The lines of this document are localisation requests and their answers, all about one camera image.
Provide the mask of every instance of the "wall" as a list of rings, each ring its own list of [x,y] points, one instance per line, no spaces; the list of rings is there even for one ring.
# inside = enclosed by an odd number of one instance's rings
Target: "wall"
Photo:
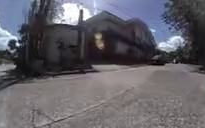
[[[117,41],[115,52],[117,54],[126,55],[129,48],[130,47],[127,44],[125,44],[125,43],[123,43],[121,41]]]
[[[129,21],[128,27],[135,31],[135,41],[138,43],[155,43],[149,28],[142,21]]]
[[[59,44],[58,41],[63,42],[65,46],[77,46],[77,33],[76,29],[71,29],[66,26],[58,25],[48,27],[44,33],[45,44],[45,59],[48,63],[59,63]]]
[[[129,31],[129,29],[127,28],[125,29],[124,26],[121,26],[118,23],[115,24],[115,22],[113,23],[109,20],[95,21],[90,25],[90,27],[87,27],[87,28],[88,28],[88,31],[90,32],[92,32],[95,28],[97,31],[108,30],[110,28],[129,39],[131,38],[131,32]]]
[[[141,59],[144,56],[144,53],[140,50],[138,50],[137,48],[134,49],[135,53],[136,53],[136,57]]]

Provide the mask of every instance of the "foliage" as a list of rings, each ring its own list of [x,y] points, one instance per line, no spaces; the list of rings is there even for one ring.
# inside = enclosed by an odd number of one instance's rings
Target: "foliage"
[[[193,58],[194,55],[191,55],[191,50],[190,44],[186,43],[183,46],[178,46],[175,51],[169,52],[168,56],[171,61],[177,59],[181,63],[196,64],[196,59]]]
[[[6,59],[6,60],[11,60],[11,53],[8,50],[0,50],[0,58],[1,59]]]
[[[169,0],[165,8],[164,22],[181,31],[190,58],[205,65],[205,0]]]
[[[8,46],[13,51],[13,60],[18,68],[29,69],[32,60],[39,59],[43,31],[47,24],[61,10],[58,5],[63,0],[33,0],[27,20],[20,26],[18,41],[10,40]]]

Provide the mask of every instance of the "tree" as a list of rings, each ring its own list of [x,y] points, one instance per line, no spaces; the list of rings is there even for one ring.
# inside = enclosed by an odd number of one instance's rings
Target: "tree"
[[[164,22],[181,31],[190,57],[205,65],[205,0],[169,0],[165,8]]]
[[[11,53],[8,50],[0,50],[0,59],[11,60]]]
[[[39,58],[39,46],[43,38],[46,25],[53,22],[53,19],[61,13],[60,6],[64,0],[34,0],[28,15],[28,49],[29,60]]]
[[[17,42],[16,40],[9,40],[8,47],[9,47],[10,50],[17,49],[16,42]]]

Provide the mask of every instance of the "sky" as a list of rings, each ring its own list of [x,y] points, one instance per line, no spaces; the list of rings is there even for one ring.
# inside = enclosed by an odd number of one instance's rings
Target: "sky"
[[[139,18],[152,31],[160,49],[171,51],[176,49],[183,38],[179,33],[169,31],[161,19],[164,4],[167,0],[64,0],[61,6],[65,11],[55,22],[76,22],[79,8],[84,9],[87,19],[102,10],[107,10],[127,20]],[[24,22],[31,0],[0,0],[0,46],[5,48],[8,40],[18,39],[17,30]]]

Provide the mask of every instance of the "roof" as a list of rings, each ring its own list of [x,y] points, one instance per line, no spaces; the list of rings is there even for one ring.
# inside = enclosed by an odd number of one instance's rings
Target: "roof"
[[[50,25],[46,26],[46,28],[56,28],[56,27],[66,27],[66,28],[70,28],[70,29],[78,29],[79,28],[78,25],[70,25],[70,24],[50,24]]]
[[[103,19],[113,19],[116,22],[119,22],[120,24],[125,24],[125,20],[121,19],[120,17],[108,12],[108,11],[102,11],[101,13],[87,19],[85,21],[85,23],[90,23],[92,21],[96,21],[96,20],[103,20]]]
[[[118,40],[122,40],[123,43],[134,46],[140,50],[144,50],[142,44],[138,44],[135,41],[130,40],[129,38],[126,38],[125,36],[121,35],[119,32],[113,31],[113,30],[104,30],[103,34],[106,34],[107,36],[111,36],[112,38],[117,38]]]
[[[143,22],[142,20],[140,19],[137,19],[137,18],[132,18],[132,19],[129,19],[126,21],[128,24],[135,24],[135,25],[139,25],[141,27],[144,27],[146,29],[148,29],[148,26],[145,22]]]

